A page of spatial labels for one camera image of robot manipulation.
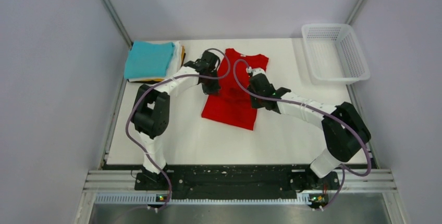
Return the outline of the red t-shirt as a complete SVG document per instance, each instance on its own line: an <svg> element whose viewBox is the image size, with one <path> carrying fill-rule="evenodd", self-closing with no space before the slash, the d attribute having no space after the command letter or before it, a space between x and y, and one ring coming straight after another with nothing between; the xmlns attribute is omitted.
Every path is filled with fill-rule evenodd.
<svg viewBox="0 0 442 224"><path fill-rule="evenodd" d="M262 54L247 56L234 48L225 49L225 54L231 63L231 70L228 76L219 80L219 93L208 96L201 117L253 130L257 109L252 108L249 94L244 92L234 79L234 74L236 74L241 85L247 88L249 85L247 67L243 62L239 62L236 69L233 66L238 59L243 59L251 68L262 68L265 71L269 58Z"/></svg>

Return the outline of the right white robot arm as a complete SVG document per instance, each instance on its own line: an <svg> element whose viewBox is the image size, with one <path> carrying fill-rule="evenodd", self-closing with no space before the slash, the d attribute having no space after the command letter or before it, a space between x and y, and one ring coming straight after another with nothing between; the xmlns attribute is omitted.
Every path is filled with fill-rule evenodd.
<svg viewBox="0 0 442 224"><path fill-rule="evenodd" d="M326 147L303 173L304 186L319 189L335 168L347 163L360 150L369 159L366 144L371 134L351 103L337 106L319 103L288 88L274 88L262 68L247 68L246 72L247 93L253 108L293 116L322 130Z"/></svg>

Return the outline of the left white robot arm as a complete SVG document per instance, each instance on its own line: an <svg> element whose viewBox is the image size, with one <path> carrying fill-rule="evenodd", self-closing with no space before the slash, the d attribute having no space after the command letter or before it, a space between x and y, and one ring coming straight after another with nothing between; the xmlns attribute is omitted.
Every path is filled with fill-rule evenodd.
<svg viewBox="0 0 442 224"><path fill-rule="evenodd" d="M154 189L172 189L171 180L165 171L161 135L170 120L170 101L187 89L201 85L206 95L218 94L219 80L229 74L218 75L219 65L228 57L219 49L209 48L195 61L188 61L171 77L154 85L144 84L138 88L136 99L125 126L127 137L138 146L144 155L140 183L148 183Z"/></svg>

